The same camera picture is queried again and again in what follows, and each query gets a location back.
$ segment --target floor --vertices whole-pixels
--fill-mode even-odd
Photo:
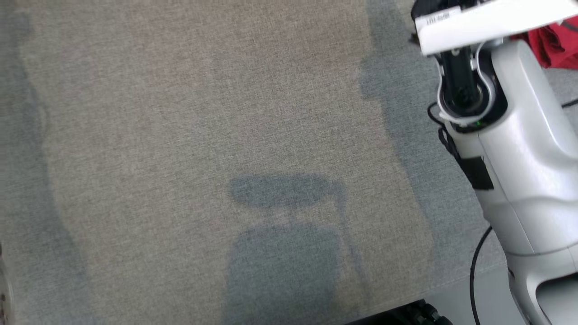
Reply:
[[[476,277],[474,288],[482,325],[525,325],[510,294],[505,267]],[[426,297],[425,300],[454,324],[475,325],[467,280]]]

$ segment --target cable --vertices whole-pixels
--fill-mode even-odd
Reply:
[[[567,102],[567,103],[562,104],[562,108],[568,108],[568,107],[574,106],[574,105],[576,105],[576,104],[578,104],[578,98],[576,98],[576,99],[574,99],[574,100],[572,100],[572,101],[569,101],[569,102]]]
[[[484,232],[484,235],[481,237],[480,242],[477,244],[476,251],[473,254],[472,267],[470,268],[470,302],[472,303],[473,319],[476,322],[476,325],[480,325],[480,319],[477,317],[476,299],[473,295],[473,278],[474,273],[476,271],[477,256],[480,254],[481,246],[484,244],[486,238],[488,238],[488,235],[490,234],[491,231],[492,226],[490,226],[488,230]]]
[[[434,116],[434,114],[432,113],[432,108],[434,108],[434,106],[437,105],[437,104],[438,104],[438,103],[433,102],[433,103],[431,103],[431,104],[428,106],[428,116],[429,116],[429,118],[430,118],[432,121],[436,122],[436,123],[437,123],[438,125],[440,125],[441,127],[445,127],[445,125],[443,124],[443,122],[440,121],[440,120],[438,120],[438,119],[436,119],[435,116]]]

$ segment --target red fabric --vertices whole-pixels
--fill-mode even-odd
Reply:
[[[578,16],[566,22],[578,28]],[[512,38],[525,40],[545,68],[578,69],[578,31],[555,23]]]

